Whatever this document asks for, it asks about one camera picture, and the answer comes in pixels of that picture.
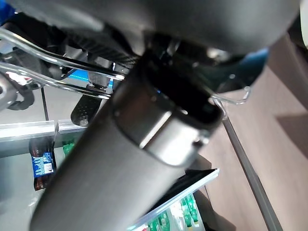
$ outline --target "bottle label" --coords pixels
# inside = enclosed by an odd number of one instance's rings
[[[53,173],[52,154],[47,152],[41,157],[32,157],[34,178]]]

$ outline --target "green bottle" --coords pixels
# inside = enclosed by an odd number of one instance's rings
[[[64,145],[63,146],[64,155],[67,156],[71,152],[73,147],[74,147],[74,143],[73,142]]]
[[[149,223],[150,231],[159,231],[157,219],[152,220],[152,222]]]
[[[170,231],[170,222],[166,211],[158,216],[158,222],[162,231]]]
[[[187,227],[191,227],[192,226],[192,217],[191,217],[191,214],[189,212],[185,198],[183,198],[181,200],[181,207],[182,207],[185,223],[186,223]]]
[[[193,195],[189,194],[187,197],[185,197],[185,200],[194,223],[198,223],[198,210]]]

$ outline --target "chrome bar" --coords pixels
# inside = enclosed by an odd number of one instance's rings
[[[100,99],[108,100],[111,97],[111,95],[109,94],[90,90],[90,89],[75,86],[75,85],[71,85],[68,83],[64,83],[62,81],[55,80],[48,76],[36,73],[24,67],[15,66],[13,64],[7,64],[7,63],[0,62],[0,69],[4,70],[5,72],[13,72],[21,76],[30,77],[47,86],[51,86],[51,87],[55,87],[55,88],[59,88],[63,90],[68,90],[68,91],[72,91],[72,92],[76,92],[76,93],[80,93],[80,94],[84,94],[84,95],[88,95],[88,96],[100,98]]]
[[[73,69],[91,71],[94,73],[101,74],[105,77],[120,80],[120,81],[124,79],[124,76],[120,72],[109,70],[102,66],[85,63],[79,60],[66,58],[61,55],[44,50],[41,47],[21,37],[20,35],[17,35],[1,27],[0,27],[0,39],[7,40],[13,43],[14,45],[16,45],[16,47],[24,50],[25,52],[28,52],[49,63],[53,63],[59,66],[66,66],[66,67],[70,67]]]

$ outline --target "cola bottle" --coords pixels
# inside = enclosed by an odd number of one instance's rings
[[[39,137],[29,141],[29,152],[32,159],[34,189],[45,189],[56,170],[53,152],[53,138]]]

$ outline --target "soda bottle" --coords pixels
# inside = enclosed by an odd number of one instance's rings
[[[68,144],[63,145],[63,152],[64,152],[64,155],[66,157],[71,152],[71,150],[73,149],[74,145],[75,144],[73,142],[70,142]]]
[[[198,223],[198,211],[193,195],[189,194],[185,200],[194,223]]]
[[[152,220],[149,223],[149,227],[150,227],[150,231],[159,231],[158,224],[157,224],[157,219]]]
[[[181,207],[182,207],[185,223],[187,227],[189,228],[192,226],[192,217],[188,210],[188,206],[187,206],[185,198],[181,199]]]
[[[34,189],[45,189],[56,170],[52,137],[32,138],[29,141]]]
[[[170,222],[166,211],[158,216],[158,222],[162,231],[170,231]]]

